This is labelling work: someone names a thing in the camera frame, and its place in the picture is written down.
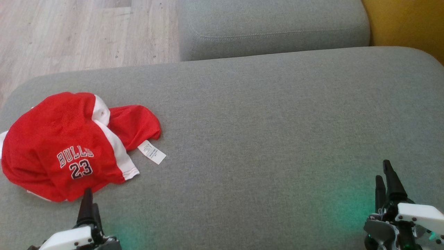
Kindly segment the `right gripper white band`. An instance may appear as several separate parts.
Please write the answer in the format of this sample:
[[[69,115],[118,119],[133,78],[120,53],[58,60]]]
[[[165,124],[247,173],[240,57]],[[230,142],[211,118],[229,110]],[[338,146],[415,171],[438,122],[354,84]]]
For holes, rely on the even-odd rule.
[[[386,177],[375,177],[375,213],[364,224],[367,250],[427,250],[417,243],[425,236],[430,242],[443,246],[443,213],[436,207],[412,204],[406,190],[389,160],[383,161]],[[397,205],[385,203],[400,202]]]

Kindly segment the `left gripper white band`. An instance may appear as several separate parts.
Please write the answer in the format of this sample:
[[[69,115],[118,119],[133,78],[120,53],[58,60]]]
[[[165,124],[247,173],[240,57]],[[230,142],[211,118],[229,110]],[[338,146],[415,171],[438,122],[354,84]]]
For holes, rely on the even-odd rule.
[[[106,237],[103,232],[98,204],[93,204],[91,188],[84,191],[77,217],[77,227],[60,231],[45,240],[41,246],[31,245],[29,250],[121,250],[117,237]]]

